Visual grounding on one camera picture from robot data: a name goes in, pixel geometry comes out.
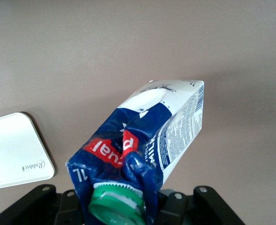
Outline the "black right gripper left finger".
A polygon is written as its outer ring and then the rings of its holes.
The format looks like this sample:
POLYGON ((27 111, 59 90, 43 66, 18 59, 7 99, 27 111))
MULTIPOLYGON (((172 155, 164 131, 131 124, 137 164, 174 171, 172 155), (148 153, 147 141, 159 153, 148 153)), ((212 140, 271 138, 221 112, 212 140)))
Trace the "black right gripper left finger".
POLYGON ((65 191, 60 198, 59 210, 55 217, 56 225, 83 225, 79 199, 74 190, 65 191))

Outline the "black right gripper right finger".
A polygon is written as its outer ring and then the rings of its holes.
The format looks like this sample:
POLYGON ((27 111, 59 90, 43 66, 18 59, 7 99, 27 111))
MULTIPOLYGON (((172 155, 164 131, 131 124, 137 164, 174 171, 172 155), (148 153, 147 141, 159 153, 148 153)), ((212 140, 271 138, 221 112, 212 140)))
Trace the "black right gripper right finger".
POLYGON ((158 197, 158 224, 181 225, 188 203, 187 196, 181 192, 171 192, 167 195, 161 191, 158 197))

